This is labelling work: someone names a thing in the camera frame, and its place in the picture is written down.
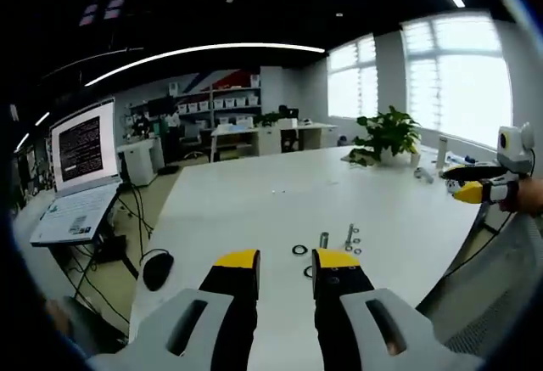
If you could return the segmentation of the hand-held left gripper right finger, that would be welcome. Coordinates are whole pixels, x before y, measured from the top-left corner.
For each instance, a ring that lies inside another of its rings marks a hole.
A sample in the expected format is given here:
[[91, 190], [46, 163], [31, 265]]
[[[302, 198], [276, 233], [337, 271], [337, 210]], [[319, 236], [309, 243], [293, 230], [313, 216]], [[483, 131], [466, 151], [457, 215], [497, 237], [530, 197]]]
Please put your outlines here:
[[315, 327], [326, 370], [477, 370], [451, 351], [431, 321], [389, 289], [376, 289], [351, 255], [312, 251]]

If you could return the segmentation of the person's right hand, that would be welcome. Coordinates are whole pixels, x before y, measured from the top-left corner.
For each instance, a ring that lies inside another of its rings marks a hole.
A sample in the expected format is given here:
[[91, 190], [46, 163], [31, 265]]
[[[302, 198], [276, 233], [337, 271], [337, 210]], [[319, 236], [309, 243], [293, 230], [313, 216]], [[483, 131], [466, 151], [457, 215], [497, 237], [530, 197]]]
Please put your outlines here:
[[527, 177], [518, 183], [516, 207], [519, 212], [536, 216], [543, 209], [543, 182]]

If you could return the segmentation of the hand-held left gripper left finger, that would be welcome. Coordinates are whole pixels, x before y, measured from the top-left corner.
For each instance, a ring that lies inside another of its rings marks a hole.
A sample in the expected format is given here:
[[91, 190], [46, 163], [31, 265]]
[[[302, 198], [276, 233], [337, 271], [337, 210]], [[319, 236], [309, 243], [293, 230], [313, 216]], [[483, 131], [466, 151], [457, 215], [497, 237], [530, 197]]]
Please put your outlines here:
[[115, 354], [87, 360], [92, 370], [245, 370], [257, 325], [260, 252], [219, 258], [198, 289], [184, 289], [139, 325]]

